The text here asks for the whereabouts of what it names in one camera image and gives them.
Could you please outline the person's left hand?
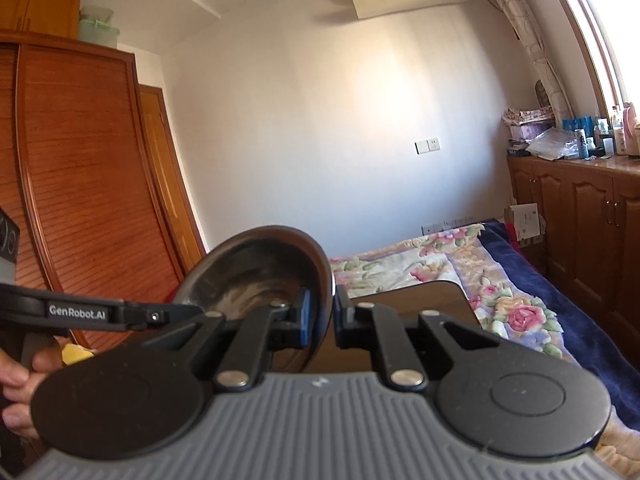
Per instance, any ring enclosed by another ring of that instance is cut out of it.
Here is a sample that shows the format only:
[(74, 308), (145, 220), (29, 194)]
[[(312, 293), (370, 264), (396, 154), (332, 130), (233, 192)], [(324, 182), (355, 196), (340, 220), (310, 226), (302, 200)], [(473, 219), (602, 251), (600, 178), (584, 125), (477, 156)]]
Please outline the person's left hand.
[(32, 370), (1, 351), (1, 393), (9, 401), (1, 415), (12, 434), (26, 439), (40, 439), (32, 421), (32, 397), (39, 385), (62, 367), (62, 349), (58, 342), (34, 354)]

